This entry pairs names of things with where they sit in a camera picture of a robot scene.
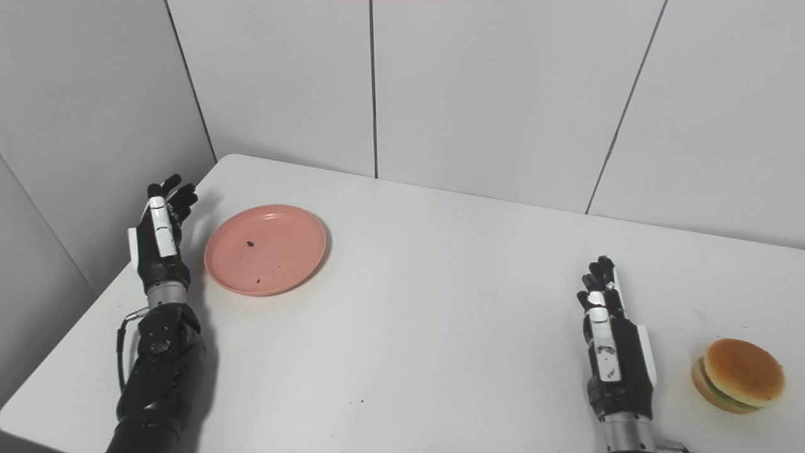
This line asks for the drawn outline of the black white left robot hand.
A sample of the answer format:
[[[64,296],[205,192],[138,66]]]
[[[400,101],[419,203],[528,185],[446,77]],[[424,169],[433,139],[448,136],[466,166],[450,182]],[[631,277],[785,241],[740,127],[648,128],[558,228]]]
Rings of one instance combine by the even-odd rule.
[[[180,250],[183,223],[198,202],[195,184],[178,173],[147,187],[147,202],[136,227],[130,229],[131,261],[145,292],[170,282],[189,289],[189,267]]]

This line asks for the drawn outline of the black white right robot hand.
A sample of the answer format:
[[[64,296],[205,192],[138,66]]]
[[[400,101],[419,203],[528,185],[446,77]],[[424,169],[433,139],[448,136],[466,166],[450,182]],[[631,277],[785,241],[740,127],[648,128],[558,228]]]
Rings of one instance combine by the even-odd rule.
[[[653,420],[656,372],[644,326],[626,313],[616,276],[616,265],[606,255],[589,264],[577,293],[584,310],[582,332],[591,377],[587,399],[596,418],[632,413]]]

